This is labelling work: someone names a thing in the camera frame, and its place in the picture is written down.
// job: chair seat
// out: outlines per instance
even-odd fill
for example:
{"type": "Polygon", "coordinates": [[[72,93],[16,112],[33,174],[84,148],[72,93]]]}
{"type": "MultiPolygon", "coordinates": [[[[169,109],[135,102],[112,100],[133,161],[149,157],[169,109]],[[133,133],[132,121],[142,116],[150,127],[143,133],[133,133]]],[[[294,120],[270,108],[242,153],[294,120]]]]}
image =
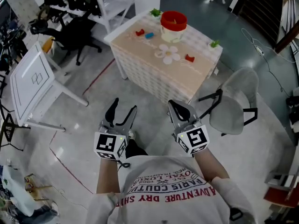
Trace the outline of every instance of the chair seat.
{"type": "Polygon", "coordinates": [[[222,96],[222,101],[210,114],[210,125],[222,133],[235,135],[242,133],[243,108],[233,98],[222,96]]]}

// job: red line on floor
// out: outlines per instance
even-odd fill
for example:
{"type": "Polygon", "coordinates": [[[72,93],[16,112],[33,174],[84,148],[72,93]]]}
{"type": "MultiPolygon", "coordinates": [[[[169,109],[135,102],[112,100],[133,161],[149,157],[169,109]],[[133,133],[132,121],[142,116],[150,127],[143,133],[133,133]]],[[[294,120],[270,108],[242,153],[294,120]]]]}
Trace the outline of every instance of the red line on floor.
{"type": "MultiPolygon", "coordinates": [[[[52,143],[53,139],[55,138],[57,134],[57,131],[54,133],[50,144],[52,143]]],[[[56,154],[54,153],[54,151],[50,148],[50,144],[49,144],[49,149],[51,150],[51,152],[53,153],[53,155],[55,156],[55,158],[57,158],[57,160],[61,163],[61,165],[66,169],[66,171],[68,171],[70,173],[70,175],[72,175],[86,190],[88,190],[91,194],[93,194],[86,186],[83,185],[83,183],[64,165],[64,163],[62,163],[62,161],[56,156],[56,154]]]]}
{"type": "Polygon", "coordinates": [[[100,77],[100,75],[101,74],[103,74],[104,73],[104,71],[113,63],[115,61],[115,59],[113,58],[113,60],[101,71],[101,73],[100,74],[98,74],[98,76],[90,83],[90,85],[87,87],[87,89],[83,92],[83,94],[82,95],[84,95],[85,94],[85,92],[87,92],[89,89],[90,89],[90,87],[93,85],[93,83],[95,83],[96,81],[97,81],[97,79],[100,77]]]}

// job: gray floor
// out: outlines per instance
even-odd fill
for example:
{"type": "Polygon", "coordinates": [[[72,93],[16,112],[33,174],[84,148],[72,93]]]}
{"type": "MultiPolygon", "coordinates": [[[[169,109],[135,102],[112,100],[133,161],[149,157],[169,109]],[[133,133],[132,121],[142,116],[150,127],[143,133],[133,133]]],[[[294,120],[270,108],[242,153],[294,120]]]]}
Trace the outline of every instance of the gray floor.
{"type": "MultiPolygon", "coordinates": [[[[263,45],[270,47],[266,39],[255,30],[246,20],[235,16],[227,10],[231,0],[223,5],[221,0],[214,0],[209,4],[205,0],[161,0],[162,11],[176,10],[184,13],[188,24],[198,29],[213,40],[220,40],[223,53],[220,60],[230,69],[238,70],[241,67],[254,68],[259,76],[258,92],[266,104],[272,109],[293,141],[288,119],[288,107],[285,104],[287,96],[280,91],[275,78],[268,72],[264,59],[259,56],[252,44],[244,37],[241,28],[250,32],[253,38],[263,45]]],[[[295,65],[276,56],[269,49],[264,48],[265,57],[270,64],[271,71],[276,75],[288,94],[298,86],[295,65]]],[[[288,60],[293,61],[289,48],[281,52],[288,60]]]]}
{"type": "MultiPolygon", "coordinates": [[[[71,70],[72,77],[66,85],[76,94],[81,95],[112,61],[110,48],[105,45],[102,47],[101,54],[97,53],[96,49],[86,48],[80,67],[75,66],[75,57],[67,66],[63,66],[66,71],[71,70]]],[[[207,79],[196,97],[212,93],[232,73],[221,62],[217,67],[219,74],[213,74],[207,79]]],[[[2,102],[11,109],[9,93],[8,85],[2,102]]],[[[17,147],[25,147],[24,152],[12,147],[1,149],[1,164],[10,159],[25,175],[34,173],[42,184],[54,186],[42,192],[44,197],[54,200],[59,207],[60,217],[55,218],[51,224],[84,223],[85,208],[95,192],[100,166],[100,159],[93,152],[94,132],[98,130],[99,122],[103,118],[102,109],[116,97],[120,98],[116,122],[121,122],[132,106],[138,106],[133,129],[138,134],[138,145],[145,148],[148,154],[184,155],[171,136],[173,125],[166,114],[166,105],[129,80],[121,79],[116,64],[112,63],[84,94],[84,98],[89,101],[88,107],[83,107],[62,94],[46,112],[43,121],[64,126],[67,130],[65,133],[34,127],[30,131],[16,130],[12,143],[17,147]]],[[[208,116],[202,121],[207,126],[210,150],[245,193],[258,220],[262,222],[270,214],[270,203],[263,200],[267,190],[264,180],[266,175],[278,166],[283,149],[292,146],[292,142],[263,99],[258,96],[257,100],[259,118],[246,126],[241,135],[221,137],[221,134],[209,125],[208,116]]],[[[202,114],[211,102],[194,102],[198,115],[202,114]]]]}

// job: blue toy piece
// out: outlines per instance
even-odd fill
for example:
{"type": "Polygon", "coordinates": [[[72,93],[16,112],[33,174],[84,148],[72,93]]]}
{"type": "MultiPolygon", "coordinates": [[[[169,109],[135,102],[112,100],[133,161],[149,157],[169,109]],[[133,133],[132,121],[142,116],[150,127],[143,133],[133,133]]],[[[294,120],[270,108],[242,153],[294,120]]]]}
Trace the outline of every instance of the blue toy piece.
{"type": "Polygon", "coordinates": [[[153,32],[145,34],[145,38],[146,38],[146,39],[149,39],[149,38],[151,38],[151,37],[153,37],[153,36],[154,36],[154,33],[153,33],[153,32]]]}

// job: red toy piece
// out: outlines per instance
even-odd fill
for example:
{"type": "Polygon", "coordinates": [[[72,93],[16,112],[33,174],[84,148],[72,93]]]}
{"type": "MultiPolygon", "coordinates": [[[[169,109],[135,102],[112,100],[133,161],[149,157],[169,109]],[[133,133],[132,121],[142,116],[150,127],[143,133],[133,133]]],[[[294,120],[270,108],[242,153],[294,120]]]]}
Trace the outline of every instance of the red toy piece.
{"type": "Polygon", "coordinates": [[[185,59],[189,62],[194,62],[195,57],[190,57],[188,54],[185,56],[185,59]]]}
{"type": "Polygon", "coordinates": [[[144,30],[143,29],[141,29],[139,32],[136,32],[136,35],[137,36],[141,36],[141,35],[143,35],[144,34],[144,30]]]}

